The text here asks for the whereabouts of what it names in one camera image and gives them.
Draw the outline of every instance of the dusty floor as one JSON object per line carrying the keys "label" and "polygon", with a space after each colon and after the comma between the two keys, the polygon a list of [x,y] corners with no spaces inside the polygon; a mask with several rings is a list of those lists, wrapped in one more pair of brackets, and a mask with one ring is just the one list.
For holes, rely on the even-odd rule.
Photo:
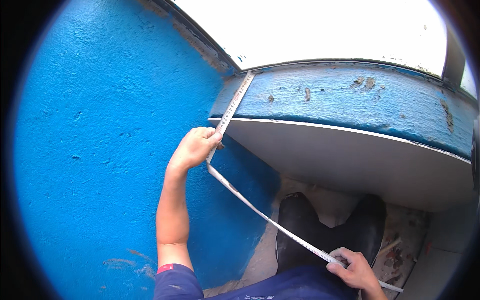
{"label": "dusty floor", "polygon": [[[278,220],[278,208],[282,198],[293,192],[302,192],[311,201],[322,223],[335,227],[345,223],[362,195],[330,191],[289,178],[282,178],[282,188],[273,203],[272,219]],[[425,212],[387,204],[387,220],[382,248],[398,238],[401,242],[377,257],[373,270],[382,281],[402,287],[410,275],[420,253],[427,232],[428,215]],[[230,281],[217,288],[204,290],[206,298],[246,287],[271,276],[277,269],[275,258],[277,229],[267,224],[265,233],[255,248],[255,254],[241,280]],[[396,292],[385,290],[393,300]]]}

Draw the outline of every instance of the blue painted wall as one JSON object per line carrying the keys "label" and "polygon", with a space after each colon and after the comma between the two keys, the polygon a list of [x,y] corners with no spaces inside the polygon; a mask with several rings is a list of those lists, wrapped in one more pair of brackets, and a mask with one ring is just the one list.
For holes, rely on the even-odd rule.
{"label": "blue painted wall", "polygon": [[[354,81],[362,77],[361,84]],[[367,78],[375,79],[372,89]],[[221,117],[241,79],[220,93],[211,117]],[[306,101],[305,89],[310,90]],[[447,112],[452,124],[448,124]],[[473,103],[419,73],[359,63],[278,67],[256,75],[235,117],[306,121],[377,132],[470,159]]]}
{"label": "blue painted wall", "polygon": [[[14,145],[33,249],[66,299],[150,299],[164,171],[183,135],[209,126],[225,74],[134,0],[74,0],[41,43]],[[270,214],[278,175],[224,144],[213,164]],[[202,287],[240,279],[265,222],[204,166],[189,173],[187,202]]]}

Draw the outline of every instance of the bright window opening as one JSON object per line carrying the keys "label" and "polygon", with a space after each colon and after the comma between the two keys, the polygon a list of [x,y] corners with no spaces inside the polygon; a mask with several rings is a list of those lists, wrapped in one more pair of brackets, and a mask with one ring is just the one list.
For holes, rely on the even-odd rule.
{"label": "bright window opening", "polygon": [[463,70],[462,83],[460,84],[460,87],[477,99],[475,80],[473,79],[472,69],[470,69],[468,61],[465,62],[465,69]]}
{"label": "bright window opening", "polygon": [[442,75],[446,26],[427,0],[175,0],[242,70],[367,59]]}

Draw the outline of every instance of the measuring tape blade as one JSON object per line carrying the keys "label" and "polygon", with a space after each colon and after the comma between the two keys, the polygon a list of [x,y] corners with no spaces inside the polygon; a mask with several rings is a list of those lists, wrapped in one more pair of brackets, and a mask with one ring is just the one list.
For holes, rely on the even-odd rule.
{"label": "measuring tape blade", "polygon": [[[325,251],[322,251],[313,245],[307,243],[306,241],[302,240],[295,234],[291,233],[290,231],[286,230],[283,228],[281,225],[276,223],[274,220],[270,219],[267,217],[264,213],[259,211],[255,206],[253,206],[250,201],[247,200],[247,198],[243,197],[243,195],[225,178],[223,177],[222,174],[220,174],[212,165],[207,163],[207,169],[210,174],[212,174],[213,177],[215,177],[221,184],[223,184],[230,192],[232,192],[237,198],[239,198],[243,203],[245,203],[249,208],[251,208],[254,212],[256,212],[259,216],[261,216],[263,219],[265,219],[267,222],[275,226],[278,230],[281,232],[285,233],[289,238],[297,242],[298,244],[302,245],[305,247],[307,250],[312,252],[313,254],[317,255],[318,257],[322,258],[323,260],[329,262],[329,263],[336,263],[344,267],[345,269],[348,267],[346,264],[336,260],[332,256],[328,255]],[[399,293],[403,293],[402,288],[397,288],[395,286],[389,285],[387,283],[384,283],[383,281],[378,281],[380,283],[380,286],[383,288],[391,289]]]}
{"label": "measuring tape blade", "polygon": [[[235,114],[235,111],[237,110],[238,106],[240,105],[241,100],[243,99],[243,96],[247,92],[248,87],[252,83],[253,78],[255,77],[255,74],[253,74],[251,71],[248,71],[247,76],[243,79],[243,82],[241,83],[239,89],[235,93],[235,96],[233,96],[232,100],[230,101],[230,104],[227,107],[227,110],[225,110],[225,113],[223,114],[222,119],[218,123],[215,132],[219,132],[222,135],[225,134],[225,130],[227,130],[228,124],[233,118],[233,114]],[[210,153],[207,156],[207,163],[209,164],[212,161],[213,154],[215,154],[216,147],[210,151]]]}

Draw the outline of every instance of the person's right hand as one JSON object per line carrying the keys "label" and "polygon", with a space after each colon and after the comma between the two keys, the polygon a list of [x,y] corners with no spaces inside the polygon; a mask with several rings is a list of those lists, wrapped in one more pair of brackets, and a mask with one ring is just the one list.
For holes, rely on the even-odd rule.
{"label": "person's right hand", "polygon": [[362,299],[387,299],[377,277],[361,252],[338,248],[333,250],[330,256],[348,264],[348,268],[344,269],[338,263],[329,263],[327,270],[340,277],[349,287],[361,289]]}
{"label": "person's right hand", "polygon": [[205,161],[210,151],[218,146],[222,138],[222,134],[215,132],[215,128],[193,128],[180,142],[168,163],[168,168],[186,173]]}

